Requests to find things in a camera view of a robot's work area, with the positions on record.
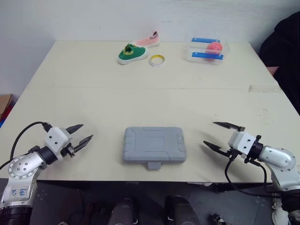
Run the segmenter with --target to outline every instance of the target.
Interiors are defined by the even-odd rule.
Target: table surface
[[[203,140],[228,150],[233,130],[225,121],[245,126],[261,142],[285,147],[300,162],[300,117],[248,43],[229,44],[220,65],[187,62],[183,43],[165,42],[149,49],[165,64],[151,67],[149,57],[119,65],[125,42],[57,41],[36,71],[0,129],[1,163],[9,158],[18,133],[34,121],[68,127],[83,123],[74,143],[94,134],[76,157],[55,162],[40,175],[44,180],[145,180],[226,182],[228,159],[203,145]],[[249,91],[251,85],[256,89]],[[123,135],[131,126],[181,127],[187,159],[163,164],[159,171],[122,161]],[[32,127],[20,139],[15,156],[43,146],[45,132]],[[263,172],[241,158],[229,171],[235,182],[262,182]],[[0,171],[6,178],[7,171]]]

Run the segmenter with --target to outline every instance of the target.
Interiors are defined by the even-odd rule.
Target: clear plastic box
[[[220,64],[229,53],[229,47],[226,42],[220,39],[192,37],[186,42],[184,49],[185,59],[191,62]]]

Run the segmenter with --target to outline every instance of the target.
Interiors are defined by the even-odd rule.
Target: yellow tape roll
[[[160,58],[163,61],[161,63],[154,63],[153,59],[155,59],[155,58]],[[153,67],[160,67],[161,65],[163,65],[164,62],[165,62],[165,58],[162,55],[152,55],[150,58],[150,65],[152,65]]]

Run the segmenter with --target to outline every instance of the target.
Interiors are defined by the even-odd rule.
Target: gray tool case
[[[147,163],[158,170],[162,163],[183,163],[186,150],[179,127],[128,127],[124,134],[123,160]]]

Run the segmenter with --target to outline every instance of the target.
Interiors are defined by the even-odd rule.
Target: gray floor
[[[0,190],[3,190],[6,182],[6,179],[0,179]],[[271,199],[248,196],[237,191],[215,193],[209,187],[173,182],[85,182],[80,189],[39,182],[30,224],[57,225],[69,220],[69,225],[79,225],[88,202],[106,202],[113,206],[123,198],[132,197],[139,202],[142,215],[147,218],[144,219],[147,223],[143,224],[158,225],[157,217],[168,195],[180,195],[188,199],[202,225],[212,224],[208,220],[212,213],[221,215],[232,225],[272,224]],[[262,190],[252,188],[250,191]],[[100,221],[95,215],[91,225],[102,224]]]

